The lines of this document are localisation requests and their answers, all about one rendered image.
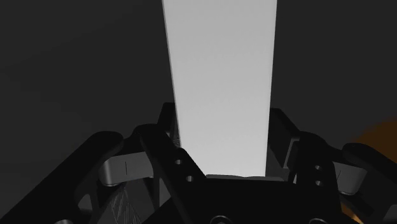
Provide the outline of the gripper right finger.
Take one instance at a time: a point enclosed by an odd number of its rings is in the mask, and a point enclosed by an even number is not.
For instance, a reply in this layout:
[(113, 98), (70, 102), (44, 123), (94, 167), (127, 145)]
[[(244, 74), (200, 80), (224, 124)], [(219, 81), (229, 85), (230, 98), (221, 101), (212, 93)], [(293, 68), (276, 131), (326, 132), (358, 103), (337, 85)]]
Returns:
[(298, 202), (304, 206), (297, 208), (302, 224), (397, 224), (397, 164), (366, 144), (334, 148), (272, 108), (267, 163), (302, 189)]

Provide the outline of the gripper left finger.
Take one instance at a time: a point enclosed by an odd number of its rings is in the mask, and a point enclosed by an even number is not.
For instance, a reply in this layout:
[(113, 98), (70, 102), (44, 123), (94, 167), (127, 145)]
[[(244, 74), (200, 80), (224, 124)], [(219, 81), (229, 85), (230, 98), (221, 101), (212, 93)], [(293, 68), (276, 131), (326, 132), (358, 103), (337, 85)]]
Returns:
[(136, 127), (128, 138), (101, 131), (90, 136), (39, 185), (0, 218), (0, 224), (97, 224), (125, 182), (107, 186), (99, 170), (119, 152), (142, 153), (170, 199), (143, 224), (205, 224), (205, 175), (158, 124)]

